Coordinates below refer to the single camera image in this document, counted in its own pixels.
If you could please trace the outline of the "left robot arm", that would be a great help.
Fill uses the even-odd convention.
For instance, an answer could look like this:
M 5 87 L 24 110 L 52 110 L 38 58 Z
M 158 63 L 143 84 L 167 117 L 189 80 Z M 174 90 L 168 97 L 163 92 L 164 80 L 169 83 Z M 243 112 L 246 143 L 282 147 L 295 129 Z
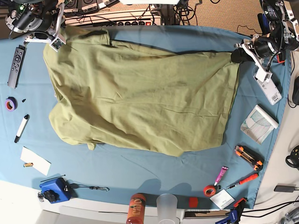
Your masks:
M 299 49 L 299 22 L 290 0 L 261 0 L 260 5 L 263 12 L 257 17 L 262 32 L 236 44 L 231 61 L 243 63 L 256 57 L 261 62 L 268 58 L 265 70 L 269 71 L 274 59 L 284 63 L 287 51 Z

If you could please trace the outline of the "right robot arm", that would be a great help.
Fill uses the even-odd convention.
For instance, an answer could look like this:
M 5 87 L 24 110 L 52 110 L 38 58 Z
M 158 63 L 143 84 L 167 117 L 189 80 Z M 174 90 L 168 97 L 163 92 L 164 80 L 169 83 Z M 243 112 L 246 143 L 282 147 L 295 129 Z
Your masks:
M 47 43 L 54 50 L 66 44 L 60 33 L 65 0 L 11 0 L 5 23 L 11 33 L 25 36 L 24 44 Z

